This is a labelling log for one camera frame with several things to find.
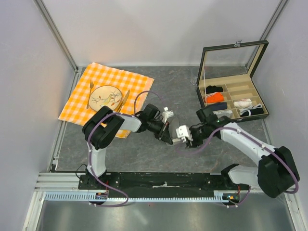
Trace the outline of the grey cream underwear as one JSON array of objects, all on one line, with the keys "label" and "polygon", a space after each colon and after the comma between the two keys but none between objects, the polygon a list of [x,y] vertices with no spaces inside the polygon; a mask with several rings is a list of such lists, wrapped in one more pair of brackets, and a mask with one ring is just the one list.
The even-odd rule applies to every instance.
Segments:
[{"label": "grey cream underwear", "polygon": [[169,118],[169,134],[172,139],[173,145],[178,144],[181,139],[177,137],[176,129],[180,126],[180,122],[177,116]]}]

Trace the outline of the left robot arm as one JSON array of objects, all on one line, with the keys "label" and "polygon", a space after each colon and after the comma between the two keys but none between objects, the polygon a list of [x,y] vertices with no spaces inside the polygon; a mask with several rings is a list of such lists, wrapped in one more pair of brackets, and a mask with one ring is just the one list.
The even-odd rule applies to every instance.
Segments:
[{"label": "left robot arm", "polygon": [[173,141],[169,132],[169,123],[156,119],[158,108],[152,104],[145,109],[128,115],[111,110],[103,106],[82,128],[88,145],[89,158],[87,171],[91,174],[89,184],[95,189],[101,189],[105,185],[106,149],[115,138],[119,130],[128,130],[141,133],[150,131],[154,137],[167,144]]}]

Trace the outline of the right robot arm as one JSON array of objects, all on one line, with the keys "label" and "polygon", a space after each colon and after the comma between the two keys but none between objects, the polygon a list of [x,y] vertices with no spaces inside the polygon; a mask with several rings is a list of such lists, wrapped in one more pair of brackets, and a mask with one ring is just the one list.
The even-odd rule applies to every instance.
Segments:
[{"label": "right robot arm", "polygon": [[295,194],[299,190],[300,176],[291,151],[274,147],[255,138],[227,116],[217,117],[209,107],[196,112],[200,124],[182,126],[182,140],[189,148],[202,151],[213,137],[236,147],[254,163],[255,167],[233,164],[225,168],[220,177],[221,186],[232,189],[237,184],[259,187],[263,193],[276,198],[282,193]]}]

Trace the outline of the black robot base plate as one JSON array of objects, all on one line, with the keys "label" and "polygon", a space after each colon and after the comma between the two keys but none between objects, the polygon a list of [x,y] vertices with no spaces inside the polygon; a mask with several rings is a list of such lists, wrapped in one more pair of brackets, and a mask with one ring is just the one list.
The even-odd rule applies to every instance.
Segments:
[{"label": "black robot base plate", "polygon": [[245,184],[235,184],[220,173],[180,173],[180,172],[107,172],[99,179],[125,192],[150,191],[156,188],[166,192],[176,189],[183,191],[238,191],[248,190]]}]

